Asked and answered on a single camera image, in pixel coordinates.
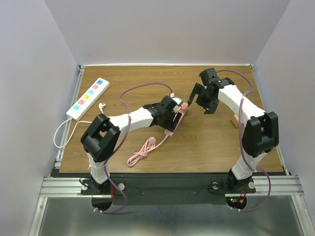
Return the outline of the orange square plug adapter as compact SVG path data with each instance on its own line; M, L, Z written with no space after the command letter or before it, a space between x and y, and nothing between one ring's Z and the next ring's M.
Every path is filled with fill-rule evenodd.
M239 127L239 118L236 114L234 114L230 120L235 127Z

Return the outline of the white power strip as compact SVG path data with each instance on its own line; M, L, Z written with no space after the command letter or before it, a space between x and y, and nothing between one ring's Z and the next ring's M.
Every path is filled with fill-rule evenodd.
M98 78L66 112L67 117L79 121L109 87L107 80Z

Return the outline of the pink power strip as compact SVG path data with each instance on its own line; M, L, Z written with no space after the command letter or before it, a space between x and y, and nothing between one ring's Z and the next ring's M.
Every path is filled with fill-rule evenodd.
M175 118L171 124L171 127L169 129L165 129L164 134L171 137L173 136L175 130L177 129L179 123L181 122L181 120L183 119L184 115L186 114L188 109L186 110L181 110L181 107L178 109Z

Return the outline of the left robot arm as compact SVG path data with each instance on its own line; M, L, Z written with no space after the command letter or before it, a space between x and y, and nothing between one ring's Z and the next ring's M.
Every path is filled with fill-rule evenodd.
M129 132L160 126L164 129L164 138L167 139L174 134L187 108L188 104L181 99L165 96L161 102L144 105L129 114L96 116L81 137L89 159L93 189L99 194L109 190L107 161L122 146Z

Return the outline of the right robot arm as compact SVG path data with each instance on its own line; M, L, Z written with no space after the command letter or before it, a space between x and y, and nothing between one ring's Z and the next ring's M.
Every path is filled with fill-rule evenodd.
M215 113L224 103L238 116L241 156L229 170L226 186L237 192L246 187L259 162L279 144L279 119L275 112L266 112L241 93L230 78L219 78L214 68L199 74L202 84L196 83L188 103L196 102L206 114Z

